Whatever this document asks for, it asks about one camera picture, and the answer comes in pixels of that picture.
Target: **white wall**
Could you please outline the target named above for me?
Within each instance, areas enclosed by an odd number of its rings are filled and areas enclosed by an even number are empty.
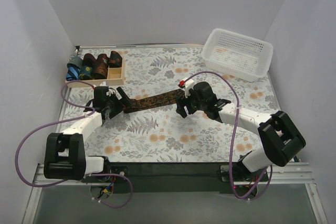
[[[275,49],[270,75],[280,106],[306,138],[299,156],[317,177],[329,223],[336,222],[335,14],[335,0],[285,0],[266,36]]]
[[[263,39],[284,0],[50,0],[75,45],[204,44],[217,27]]]
[[[0,223],[21,223],[30,187],[15,172],[16,147],[29,131],[58,119],[59,89],[74,48],[48,0],[0,3]],[[52,130],[23,147],[20,166],[30,181]]]

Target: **brown patterned fabric strip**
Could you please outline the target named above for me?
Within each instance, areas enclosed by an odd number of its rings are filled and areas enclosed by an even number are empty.
[[[133,105],[125,108],[124,113],[132,113],[140,110],[147,110],[151,108],[161,107],[175,103],[175,99],[184,94],[184,90],[176,89],[164,94],[158,94],[153,97],[136,100],[132,99]]]

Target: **metal frame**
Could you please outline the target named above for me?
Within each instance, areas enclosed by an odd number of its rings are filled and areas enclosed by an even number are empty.
[[[97,46],[97,47],[80,47],[80,49],[77,51],[77,54],[81,54],[82,49],[87,48],[156,48],[156,47],[202,47],[203,45],[196,45],[196,44],[161,44],[161,45],[118,45],[118,46]],[[271,79],[268,74],[268,78],[271,83],[271,87],[274,92],[274,88],[271,82]],[[71,89],[68,88],[66,90],[66,97],[68,98],[70,96]],[[275,95],[276,102],[279,106],[278,99]],[[59,120],[62,119],[66,109],[66,103],[63,102]],[[60,125],[57,125],[56,132],[59,132]],[[52,179],[46,179],[43,175],[43,165],[38,165],[34,182],[37,184],[49,184],[51,182],[54,182],[55,180]],[[320,201],[320,198],[318,196],[318,192],[316,190],[316,184],[314,176],[311,172],[311,169],[309,167],[308,163],[289,163],[285,167],[273,167],[273,176],[272,180],[270,182],[271,184],[305,184],[307,193],[316,217],[316,220],[318,223],[328,223],[327,218],[325,216],[325,213],[322,208],[322,204]],[[236,185],[245,184],[243,182],[236,182]],[[78,181],[66,181],[64,183],[61,183],[57,186],[69,186],[69,185],[76,185],[76,186],[101,186],[104,185],[104,183],[81,183]],[[32,188],[32,191],[30,193],[30,197],[28,200],[26,212],[24,214],[23,223],[33,223],[35,213],[37,211],[40,195],[41,195],[41,188]]]

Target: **table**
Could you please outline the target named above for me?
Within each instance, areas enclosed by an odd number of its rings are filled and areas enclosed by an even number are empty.
[[[112,49],[83,49],[81,56],[110,54]],[[210,70],[200,57],[202,47],[118,48],[126,62],[125,85],[130,98],[141,99],[177,89],[178,82],[199,71]],[[268,76],[251,83],[224,74],[237,91],[241,106],[266,113],[278,110]],[[196,82],[207,81],[218,98],[236,102],[230,88],[218,77],[202,74]],[[85,105],[93,98],[91,88],[72,88],[69,100]],[[87,155],[104,155],[111,162],[227,162],[233,126],[210,120],[204,112],[182,118],[176,105],[131,114],[120,113],[98,128],[85,142]],[[62,119],[82,114],[66,105]],[[64,130],[72,124],[62,124]],[[260,138],[243,129],[236,134],[233,161],[260,148]]]

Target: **rolled necktie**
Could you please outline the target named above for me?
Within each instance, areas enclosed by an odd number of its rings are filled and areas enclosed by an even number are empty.
[[[109,62],[109,57],[106,54],[100,54],[97,57],[97,61],[103,61],[105,64]]]
[[[70,59],[69,59],[69,62],[67,64],[67,67],[68,68],[70,68],[70,67],[81,68],[82,67],[82,62],[83,62],[83,60],[80,57],[78,57],[77,55],[71,55]]]
[[[174,104],[177,97],[184,94],[184,90],[176,89],[167,93],[154,95],[144,99],[136,100],[132,99],[133,105],[124,108],[124,113],[132,113],[140,110],[147,110],[151,108],[161,107],[169,104]]]
[[[95,66],[96,59],[92,54],[85,54],[82,62],[82,66],[88,66],[90,68],[93,68]]]
[[[68,73],[67,73],[67,76],[66,76],[66,80],[67,81],[79,80],[79,72],[80,72],[80,69],[77,68],[76,66],[69,67],[68,68]]]
[[[121,68],[122,57],[117,51],[111,51],[109,59],[109,68]]]
[[[79,78],[82,81],[93,79],[93,68],[88,66],[83,66],[80,69]]]
[[[108,66],[104,61],[96,61],[93,69],[93,78],[95,80],[107,79]]]

